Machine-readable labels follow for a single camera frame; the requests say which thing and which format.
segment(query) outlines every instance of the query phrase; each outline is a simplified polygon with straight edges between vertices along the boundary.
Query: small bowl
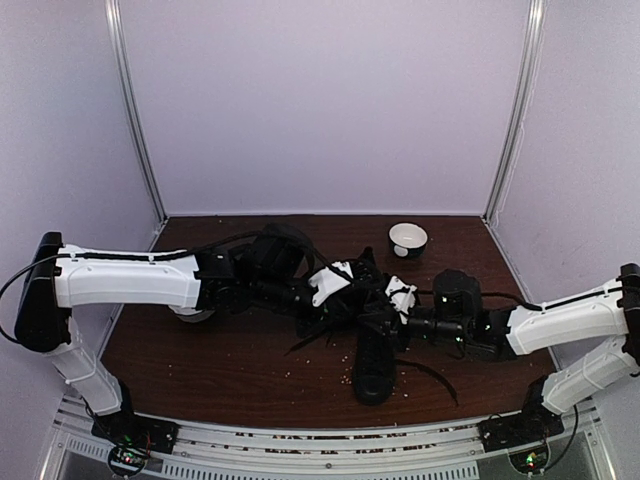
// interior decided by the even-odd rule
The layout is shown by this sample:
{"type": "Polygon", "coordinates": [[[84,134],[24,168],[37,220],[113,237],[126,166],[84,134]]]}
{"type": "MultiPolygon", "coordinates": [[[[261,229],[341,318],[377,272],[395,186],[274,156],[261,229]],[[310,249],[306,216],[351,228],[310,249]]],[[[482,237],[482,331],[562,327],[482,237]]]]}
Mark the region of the small bowl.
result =
{"type": "Polygon", "coordinates": [[[424,252],[429,236],[414,223],[397,223],[389,230],[389,246],[400,258],[417,258],[424,252]]]}

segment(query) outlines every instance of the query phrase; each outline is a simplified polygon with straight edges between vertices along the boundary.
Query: metal frame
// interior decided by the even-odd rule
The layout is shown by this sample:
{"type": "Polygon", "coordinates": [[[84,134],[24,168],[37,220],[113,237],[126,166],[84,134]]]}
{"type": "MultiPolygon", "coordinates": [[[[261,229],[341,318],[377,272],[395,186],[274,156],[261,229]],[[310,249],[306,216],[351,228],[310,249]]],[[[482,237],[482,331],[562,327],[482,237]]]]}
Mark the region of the metal frame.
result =
{"type": "Polygon", "coordinates": [[[513,166],[524,114],[531,98],[533,89],[533,79],[535,76],[536,66],[540,53],[540,45],[542,39],[542,23],[546,11],[546,0],[531,0],[529,7],[529,21],[524,40],[524,49],[522,52],[522,63],[520,65],[520,76],[516,87],[516,95],[513,102],[513,110],[511,111],[511,119],[507,129],[502,154],[500,156],[500,164],[498,172],[491,190],[489,203],[484,214],[485,220],[489,224],[493,224],[500,201],[504,191],[508,186],[508,175],[513,166]]]}
{"type": "Polygon", "coordinates": [[[109,27],[109,35],[111,36],[111,42],[113,43],[113,51],[115,53],[118,72],[120,74],[120,85],[122,87],[122,94],[124,96],[127,118],[129,119],[131,136],[136,148],[136,154],[138,156],[138,162],[140,163],[140,168],[142,170],[144,182],[147,187],[147,191],[151,196],[151,201],[153,202],[153,208],[156,218],[159,223],[162,223],[167,219],[167,213],[164,209],[162,198],[160,197],[158,183],[156,182],[156,178],[153,174],[153,168],[149,160],[147,144],[145,142],[144,134],[142,131],[140,114],[138,112],[138,106],[133,94],[133,83],[131,81],[129,60],[127,58],[126,46],[124,41],[124,31],[122,28],[122,20],[120,18],[120,2],[119,0],[106,0],[105,6],[107,10],[107,25],[109,27]]]}
{"type": "MultiPolygon", "coordinates": [[[[582,402],[579,410],[579,430],[589,439],[598,478],[615,479],[606,432],[593,402],[582,402]]],[[[567,437],[575,417],[563,418],[567,437]]],[[[176,420],[180,430],[173,454],[154,454],[145,472],[175,480],[473,480],[479,478],[479,461],[507,453],[484,453],[476,427],[483,419],[345,430],[258,429],[176,420]]],[[[91,426],[82,401],[65,396],[38,478],[58,478],[66,452],[104,461],[112,446],[93,437],[91,426]]]]}

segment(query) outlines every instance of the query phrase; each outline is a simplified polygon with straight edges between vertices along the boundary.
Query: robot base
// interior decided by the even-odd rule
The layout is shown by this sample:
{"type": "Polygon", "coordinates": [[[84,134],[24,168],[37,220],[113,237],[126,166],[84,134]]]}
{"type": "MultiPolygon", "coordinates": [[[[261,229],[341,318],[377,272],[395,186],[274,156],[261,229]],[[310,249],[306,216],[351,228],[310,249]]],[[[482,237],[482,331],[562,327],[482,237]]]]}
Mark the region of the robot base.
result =
{"type": "Polygon", "coordinates": [[[95,416],[91,434],[141,451],[172,453],[178,437],[178,424],[133,413],[129,389],[120,381],[122,409],[103,417],[95,416]]]}

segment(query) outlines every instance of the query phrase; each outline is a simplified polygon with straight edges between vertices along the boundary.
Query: black strap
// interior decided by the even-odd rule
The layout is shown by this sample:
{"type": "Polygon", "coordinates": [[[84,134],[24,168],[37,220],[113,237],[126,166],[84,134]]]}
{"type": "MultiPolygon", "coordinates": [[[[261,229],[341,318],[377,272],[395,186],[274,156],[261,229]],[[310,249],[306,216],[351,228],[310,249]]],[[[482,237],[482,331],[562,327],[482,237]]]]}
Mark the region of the black strap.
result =
{"type": "Polygon", "coordinates": [[[422,365],[421,363],[408,362],[406,360],[400,360],[400,359],[396,359],[396,364],[403,365],[406,367],[417,368],[421,372],[426,373],[427,375],[435,378],[439,383],[441,383],[444,386],[444,388],[447,389],[447,391],[449,392],[449,395],[451,395],[451,398],[453,398],[453,401],[456,402],[456,407],[460,405],[458,403],[458,392],[456,392],[456,389],[453,388],[453,385],[451,385],[451,383],[449,383],[449,380],[447,380],[443,375],[440,375],[434,369],[429,368],[426,365],[422,365]]]}

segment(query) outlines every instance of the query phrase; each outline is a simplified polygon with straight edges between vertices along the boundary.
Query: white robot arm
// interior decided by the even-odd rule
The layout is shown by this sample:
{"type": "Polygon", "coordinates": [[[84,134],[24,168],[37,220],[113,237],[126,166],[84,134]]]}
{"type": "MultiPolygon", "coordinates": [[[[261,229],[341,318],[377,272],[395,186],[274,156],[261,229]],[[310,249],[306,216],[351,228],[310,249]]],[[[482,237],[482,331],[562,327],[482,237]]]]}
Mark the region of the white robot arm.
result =
{"type": "MultiPolygon", "coordinates": [[[[313,276],[294,278],[307,251],[298,247],[308,239],[296,237],[292,230],[278,230],[277,234],[265,231],[242,256],[218,246],[169,253],[88,250],[63,245],[60,234],[46,234],[36,254],[37,265],[25,281],[15,329],[17,342],[53,362],[100,419],[100,430],[107,430],[108,438],[135,437],[132,432],[136,431],[175,438],[175,424],[140,426],[141,417],[133,414],[126,386],[83,342],[71,309],[91,303],[160,304],[187,321],[197,321],[217,308],[242,311],[258,305],[298,318],[322,318],[325,302],[347,286],[362,282],[357,273],[361,265],[349,262],[326,263],[313,276]]],[[[474,289],[473,295],[479,298],[477,281],[462,272],[447,272],[455,274],[449,275],[447,288],[455,287],[448,290],[438,285],[436,278],[433,309],[419,305],[414,286],[397,277],[384,277],[381,291],[388,308],[381,315],[389,318],[391,312],[398,321],[395,327],[382,329],[383,334],[394,328],[440,332],[451,338],[468,337],[480,349],[499,346],[499,351],[511,356],[584,338],[609,337],[569,368],[534,383],[523,412],[535,408],[552,417],[560,415],[616,380],[640,372],[637,265],[625,265],[618,279],[580,295],[541,306],[484,310],[481,315],[476,307],[467,311],[466,305],[473,301],[456,299],[458,293],[466,295],[474,289]],[[472,287],[467,288],[469,279],[475,287],[471,282],[472,287]]],[[[489,423],[486,428],[493,431],[494,426],[489,423]]],[[[173,445],[164,440],[153,444],[159,451],[170,451],[173,445]]]]}

